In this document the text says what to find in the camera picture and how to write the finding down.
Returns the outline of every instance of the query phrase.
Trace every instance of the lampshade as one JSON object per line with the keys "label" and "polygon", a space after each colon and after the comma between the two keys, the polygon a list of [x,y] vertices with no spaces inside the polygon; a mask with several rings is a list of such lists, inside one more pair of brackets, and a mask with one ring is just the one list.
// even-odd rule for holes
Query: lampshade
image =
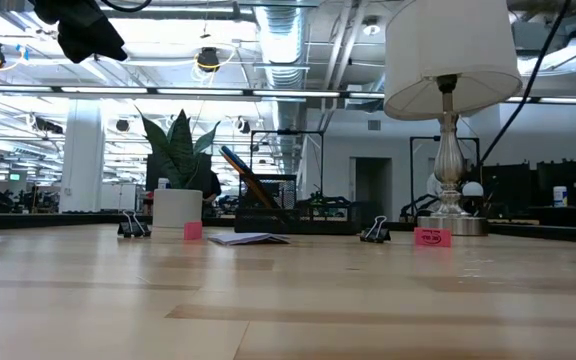
{"label": "lampshade", "polygon": [[459,76],[456,112],[502,102],[521,89],[506,0],[407,0],[386,30],[385,113],[400,120],[443,113],[436,77]]}

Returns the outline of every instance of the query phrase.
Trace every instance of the white plant pot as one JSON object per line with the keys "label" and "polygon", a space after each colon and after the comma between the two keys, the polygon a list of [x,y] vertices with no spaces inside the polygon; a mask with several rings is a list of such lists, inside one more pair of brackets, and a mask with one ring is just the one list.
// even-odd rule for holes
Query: white plant pot
{"label": "white plant pot", "polygon": [[183,229],[188,222],[201,221],[202,205],[201,191],[157,189],[152,225],[155,229]]}

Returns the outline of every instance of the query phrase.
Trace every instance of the potted plant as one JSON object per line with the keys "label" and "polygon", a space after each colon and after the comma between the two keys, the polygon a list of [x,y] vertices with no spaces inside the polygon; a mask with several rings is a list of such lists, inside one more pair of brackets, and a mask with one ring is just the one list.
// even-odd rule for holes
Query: potted plant
{"label": "potted plant", "polygon": [[155,190],[153,227],[183,229],[188,222],[201,221],[202,191],[210,187],[212,165],[211,155],[203,151],[212,145],[219,123],[193,145],[190,119],[183,110],[168,134],[143,114],[141,118],[154,158],[171,186]]}

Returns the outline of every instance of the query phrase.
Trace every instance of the table surface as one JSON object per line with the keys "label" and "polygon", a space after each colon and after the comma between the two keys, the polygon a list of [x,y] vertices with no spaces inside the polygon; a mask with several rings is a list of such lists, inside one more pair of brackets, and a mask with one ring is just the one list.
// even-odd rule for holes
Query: table surface
{"label": "table surface", "polygon": [[576,359],[576,243],[392,235],[0,231],[0,359]]}

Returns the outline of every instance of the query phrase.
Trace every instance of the table lamp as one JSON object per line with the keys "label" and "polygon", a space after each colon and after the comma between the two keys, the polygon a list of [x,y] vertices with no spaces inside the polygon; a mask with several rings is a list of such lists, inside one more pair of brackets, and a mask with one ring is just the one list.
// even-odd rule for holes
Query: table lamp
{"label": "table lamp", "polygon": [[418,225],[456,236],[484,235],[486,220],[459,205],[465,162],[459,114],[500,103],[521,90],[506,0],[407,0],[386,30],[384,112],[398,120],[439,119],[434,174],[441,205]]}

